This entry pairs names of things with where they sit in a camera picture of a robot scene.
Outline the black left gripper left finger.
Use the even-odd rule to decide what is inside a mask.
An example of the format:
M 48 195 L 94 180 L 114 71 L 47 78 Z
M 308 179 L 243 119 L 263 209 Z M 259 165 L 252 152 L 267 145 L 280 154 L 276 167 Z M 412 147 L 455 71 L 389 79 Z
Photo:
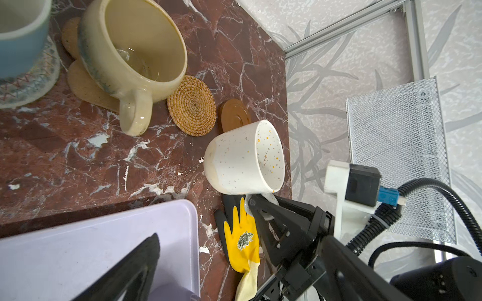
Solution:
M 75 300 L 147 300 L 159 256 L 159 238 L 153 234 Z

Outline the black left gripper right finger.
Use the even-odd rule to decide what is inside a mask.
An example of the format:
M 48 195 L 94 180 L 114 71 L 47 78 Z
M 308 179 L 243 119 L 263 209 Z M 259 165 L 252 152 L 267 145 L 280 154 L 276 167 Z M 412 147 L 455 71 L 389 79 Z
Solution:
M 333 236 L 321 241 L 320 258 L 326 270 L 320 295 L 326 300 L 409 300 Z

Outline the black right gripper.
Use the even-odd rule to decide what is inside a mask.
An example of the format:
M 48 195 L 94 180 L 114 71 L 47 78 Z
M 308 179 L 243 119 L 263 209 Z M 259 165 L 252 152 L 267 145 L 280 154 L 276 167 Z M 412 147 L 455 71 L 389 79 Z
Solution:
M 320 277 L 326 272 L 320 244 L 333 233 L 335 218 L 313 205 L 275 198 L 279 204 L 260 194 L 248 201 L 264 253 L 276 268 L 253 299 L 326 300 L 320 295 Z

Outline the large round wooden coaster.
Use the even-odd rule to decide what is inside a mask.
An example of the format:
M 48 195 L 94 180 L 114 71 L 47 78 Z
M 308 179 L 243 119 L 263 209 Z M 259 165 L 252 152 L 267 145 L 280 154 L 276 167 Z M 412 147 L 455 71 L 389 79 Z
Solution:
M 220 107 L 220 126 L 223 132 L 228 132 L 248 125 L 252 122 L 245 104 L 239 99 L 230 99 Z

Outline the woven rattan round coaster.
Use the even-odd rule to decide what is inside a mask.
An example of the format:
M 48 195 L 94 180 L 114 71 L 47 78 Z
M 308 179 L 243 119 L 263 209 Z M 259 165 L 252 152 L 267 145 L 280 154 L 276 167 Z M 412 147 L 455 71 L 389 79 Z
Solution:
M 169 115 L 177 127 L 193 137 L 207 135 L 217 119 L 214 97 L 208 86 L 185 75 L 180 86 L 167 99 Z

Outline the cork flower-shaped coaster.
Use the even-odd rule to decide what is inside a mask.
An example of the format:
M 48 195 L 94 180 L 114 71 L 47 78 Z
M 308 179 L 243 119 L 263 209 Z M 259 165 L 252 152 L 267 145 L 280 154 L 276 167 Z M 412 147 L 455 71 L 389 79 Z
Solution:
M 86 71 L 78 47 L 78 25 L 80 17 L 68 20 L 62 28 L 62 45 L 74 59 L 67 72 L 70 90 L 80 100 L 119 113 L 119 101 L 103 91 Z

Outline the colourful woven round coaster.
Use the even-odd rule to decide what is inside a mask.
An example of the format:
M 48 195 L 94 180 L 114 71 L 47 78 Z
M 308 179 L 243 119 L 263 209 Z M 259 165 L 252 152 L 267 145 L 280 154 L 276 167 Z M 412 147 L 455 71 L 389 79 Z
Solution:
M 60 65 L 57 48 L 48 36 L 41 58 L 29 72 L 1 79 L 1 109 L 12 109 L 42 98 L 56 84 Z

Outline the beige mug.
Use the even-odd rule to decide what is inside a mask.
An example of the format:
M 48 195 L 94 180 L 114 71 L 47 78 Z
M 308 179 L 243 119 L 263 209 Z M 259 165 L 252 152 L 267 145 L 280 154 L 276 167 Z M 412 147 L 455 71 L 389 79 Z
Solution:
M 156 102 L 180 86 L 187 48 L 179 29 L 155 1 L 93 1 L 78 27 L 84 67 L 94 82 L 119 100 L 124 134 L 149 127 Z

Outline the light blue mug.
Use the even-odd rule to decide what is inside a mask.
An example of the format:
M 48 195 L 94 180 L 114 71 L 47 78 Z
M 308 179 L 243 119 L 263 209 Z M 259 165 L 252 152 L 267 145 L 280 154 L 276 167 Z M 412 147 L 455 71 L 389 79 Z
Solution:
M 51 0 L 1 1 L 1 78 L 28 72 L 43 51 Z

